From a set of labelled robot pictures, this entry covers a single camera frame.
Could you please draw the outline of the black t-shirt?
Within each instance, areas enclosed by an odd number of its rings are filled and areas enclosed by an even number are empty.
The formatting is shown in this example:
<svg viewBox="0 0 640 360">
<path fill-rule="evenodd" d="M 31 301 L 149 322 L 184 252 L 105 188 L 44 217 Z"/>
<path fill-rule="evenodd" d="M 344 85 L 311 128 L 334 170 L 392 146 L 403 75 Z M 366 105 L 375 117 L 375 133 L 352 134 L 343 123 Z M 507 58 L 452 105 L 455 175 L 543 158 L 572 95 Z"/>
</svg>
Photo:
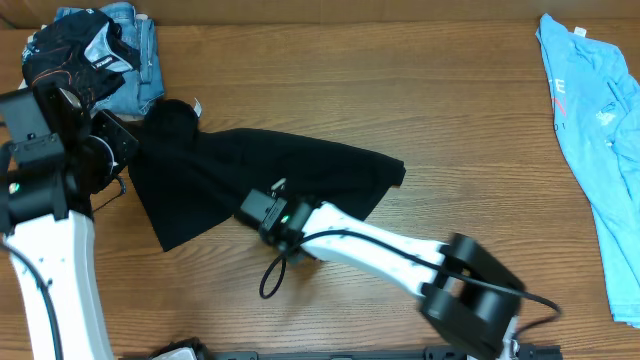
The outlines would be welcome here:
<svg viewBox="0 0 640 360">
<path fill-rule="evenodd" d="M 311 195 L 366 219 L 403 183 L 403 161 L 337 142 L 277 131 L 204 132 L 193 107 L 162 100 L 130 127 L 139 148 L 128 165 L 164 251 L 225 222 L 253 189 Z"/>
</svg>

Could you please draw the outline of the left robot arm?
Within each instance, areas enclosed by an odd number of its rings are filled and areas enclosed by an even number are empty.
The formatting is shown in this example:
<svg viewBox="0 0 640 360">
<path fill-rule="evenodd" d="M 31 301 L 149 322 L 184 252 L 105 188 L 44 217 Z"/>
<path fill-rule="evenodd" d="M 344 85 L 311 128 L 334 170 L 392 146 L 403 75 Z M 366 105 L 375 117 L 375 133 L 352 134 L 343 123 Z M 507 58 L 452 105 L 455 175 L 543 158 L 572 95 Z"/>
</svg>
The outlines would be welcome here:
<svg viewBox="0 0 640 360">
<path fill-rule="evenodd" d="M 93 195 L 138 140 L 110 111 L 91 115 L 74 92 L 23 88 L 1 97 L 1 248 L 20 287 L 36 359 L 114 356 L 95 272 Z"/>
</svg>

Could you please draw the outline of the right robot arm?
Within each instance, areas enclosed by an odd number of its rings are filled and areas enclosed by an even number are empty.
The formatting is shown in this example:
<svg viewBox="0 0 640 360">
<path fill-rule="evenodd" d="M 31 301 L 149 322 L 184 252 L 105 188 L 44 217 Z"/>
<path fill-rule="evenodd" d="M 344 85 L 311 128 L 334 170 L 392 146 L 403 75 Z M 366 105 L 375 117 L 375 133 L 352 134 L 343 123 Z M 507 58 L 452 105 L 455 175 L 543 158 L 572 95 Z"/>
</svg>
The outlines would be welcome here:
<svg viewBox="0 0 640 360">
<path fill-rule="evenodd" d="M 470 359 L 512 359 L 524 284 L 474 239 L 398 235 L 312 197 L 249 192 L 236 214 L 278 250 L 276 265 L 308 256 L 370 273 L 418 301 L 422 316 Z"/>
</svg>

